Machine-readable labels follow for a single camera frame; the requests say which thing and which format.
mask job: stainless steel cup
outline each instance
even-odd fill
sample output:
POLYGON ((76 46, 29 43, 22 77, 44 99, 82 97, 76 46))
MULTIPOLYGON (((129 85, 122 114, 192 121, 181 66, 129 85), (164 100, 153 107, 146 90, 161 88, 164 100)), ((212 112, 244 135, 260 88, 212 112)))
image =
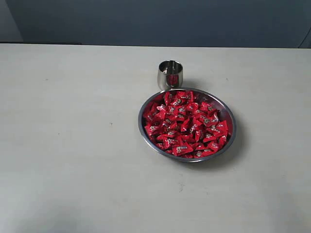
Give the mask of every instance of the stainless steel cup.
POLYGON ((179 88, 183 83, 183 66, 177 61, 164 61, 159 65, 157 84, 161 90, 179 88))

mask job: white table surface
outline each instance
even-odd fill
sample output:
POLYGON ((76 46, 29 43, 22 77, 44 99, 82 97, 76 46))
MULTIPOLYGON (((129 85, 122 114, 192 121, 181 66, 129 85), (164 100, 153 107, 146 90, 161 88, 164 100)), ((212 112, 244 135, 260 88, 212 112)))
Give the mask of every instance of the white table surface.
POLYGON ((311 50, 0 45, 1 233, 310 233, 311 50), (184 164, 140 136, 158 64, 236 117, 184 164))

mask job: metal bowl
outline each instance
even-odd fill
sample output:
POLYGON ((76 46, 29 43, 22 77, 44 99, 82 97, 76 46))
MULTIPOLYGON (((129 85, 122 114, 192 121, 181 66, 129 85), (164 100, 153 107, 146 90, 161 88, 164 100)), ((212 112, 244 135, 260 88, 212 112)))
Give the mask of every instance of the metal bowl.
POLYGON ((235 134, 236 134, 236 130, 237 130, 237 126, 236 126, 236 122, 235 119, 233 117, 232 112, 230 111, 230 109, 227 107, 227 105, 225 105, 224 102, 222 102, 220 99, 218 99, 216 96, 205 92, 205 91, 201 91, 201 90, 197 90, 197 89, 193 89, 193 88, 175 88, 175 89, 170 89, 167 91, 161 91, 156 93, 155 95, 151 96, 149 99, 147 99, 147 101, 143 104, 143 106, 140 109, 139 115, 138 115, 138 127, 140 130, 140 133, 142 135, 142 137, 144 138, 144 140, 148 143, 148 145, 150 147, 152 147, 154 150, 156 150, 157 152, 159 152, 160 154, 167 156, 171 159, 175 159, 178 160, 180 162, 200 162, 200 161, 205 161, 205 160, 209 160, 212 159, 222 153, 224 153, 233 143, 233 140, 235 138, 235 134), (152 104, 152 100, 159 100, 161 99, 165 92, 175 92, 175 91, 193 91, 194 93, 198 93, 199 94, 199 98, 198 101, 202 102, 202 101, 206 101, 208 103, 211 103, 215 108, 217 108, 219 110, 218 113, 218 118, 220 121, 226 120, 227 121, 227 125, 228 125, 228 138, 227 138, 227 143, 225 144, 225 146, 219 150, 218 152, 216 152, 215 154, 212 154, 210 156, 207 157, 202 157, 202 158, 193 158, 193 159, 187 159, 187 158, 181 158, 181 157, 177 157, 174 156, 172 154, 168 154, 165 151, 161 150, 160 148, 158 148, 157 146, 155 146, 149 139, 144 126, 145 124, 145 119, 142 117, 142 115, 144 114, 145 109, 150 109, 151 104, 152 104))

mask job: wall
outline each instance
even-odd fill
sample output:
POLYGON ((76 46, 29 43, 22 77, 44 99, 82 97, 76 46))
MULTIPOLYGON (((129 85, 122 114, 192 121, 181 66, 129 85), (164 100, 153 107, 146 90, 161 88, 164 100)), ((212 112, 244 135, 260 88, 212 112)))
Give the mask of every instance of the wall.
POLYGON ((0 0, 0 41, 23 41, 5 0, 0 0))
POLYGON ((311 0, 7 0, 28 42, 297 48, 311 0))

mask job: candy pile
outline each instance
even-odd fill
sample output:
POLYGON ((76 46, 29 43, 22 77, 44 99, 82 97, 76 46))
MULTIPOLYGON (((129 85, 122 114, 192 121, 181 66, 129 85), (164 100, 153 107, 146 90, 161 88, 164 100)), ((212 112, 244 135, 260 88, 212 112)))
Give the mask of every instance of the candy pile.
POLYGON ((165 92, 145 110, 149 139, 166 153, 183 158, 200 158, 219 151, 226 143, 226 121, 219 122, 218 110, 198 103, 192 91, 165 92))

